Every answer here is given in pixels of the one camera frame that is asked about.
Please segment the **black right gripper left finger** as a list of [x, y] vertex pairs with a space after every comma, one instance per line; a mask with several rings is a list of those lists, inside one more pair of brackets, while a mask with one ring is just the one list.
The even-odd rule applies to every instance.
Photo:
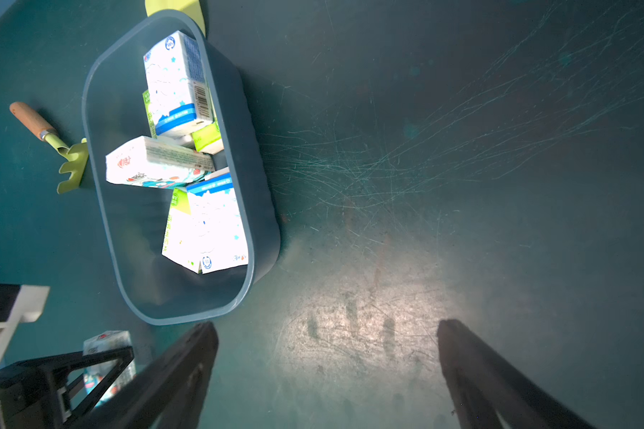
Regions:
[[195, 325], [75, 428], [196, 428], [218, 353], [210, 322]]

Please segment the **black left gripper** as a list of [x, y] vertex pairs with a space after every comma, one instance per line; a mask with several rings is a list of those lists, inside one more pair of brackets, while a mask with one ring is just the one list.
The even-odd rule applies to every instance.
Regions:
[[[94, 407], [132, 363], [133, 348], [89, 355], [81, 351], [17, 362], [0, 370], [0, 428], [70, 428]], [[84, 387], [84, 376], [70, 373], [98, 364], [111, 368], [75, 407], [72, 400]]]

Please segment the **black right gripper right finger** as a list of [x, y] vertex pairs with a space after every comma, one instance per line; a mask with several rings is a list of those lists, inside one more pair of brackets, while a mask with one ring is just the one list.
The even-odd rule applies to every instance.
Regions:
[[457, 319], [438, 325], [439, 360], [462, 428], [590, 428]]

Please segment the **blue star tissue pack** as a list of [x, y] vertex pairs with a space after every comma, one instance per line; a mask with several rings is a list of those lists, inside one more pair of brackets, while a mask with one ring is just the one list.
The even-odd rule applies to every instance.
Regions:
[[234, 180], [226, 167], [187, 189], [192, 227], [190, 256], [202, 275], [246, 266], [248, 243]]

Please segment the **teal red patterned tissue pack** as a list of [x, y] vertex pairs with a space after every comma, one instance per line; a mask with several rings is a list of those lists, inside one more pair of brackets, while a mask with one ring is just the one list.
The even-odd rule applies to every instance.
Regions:
[[173, 189], [215, 171], [210, 155], [145, 136], [106, 155], [106, 180], [116, 185]]

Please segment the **green white tissue pack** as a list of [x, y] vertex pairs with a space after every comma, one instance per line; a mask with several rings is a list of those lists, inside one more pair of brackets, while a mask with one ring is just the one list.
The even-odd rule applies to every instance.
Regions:
[[166, 221], [162, 255], [175, 264], [200, 273], [195, 221], [185, 189], [174, 189]]

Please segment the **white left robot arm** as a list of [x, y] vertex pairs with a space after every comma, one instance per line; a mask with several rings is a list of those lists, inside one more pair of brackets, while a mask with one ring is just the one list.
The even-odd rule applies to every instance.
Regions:
[[[0, 284], [0, 428], [69, 428], [93, 411], [107, 390], [132, 363], [132, 347], [84, 354], [39, 357], [1, 366], [20, 324], [33, 323], [48, 299], [46, 286]], [[85, 387], [84, 375], [70, 373], [109, 364], [111, 368], [79, 405], [72, 399]]]

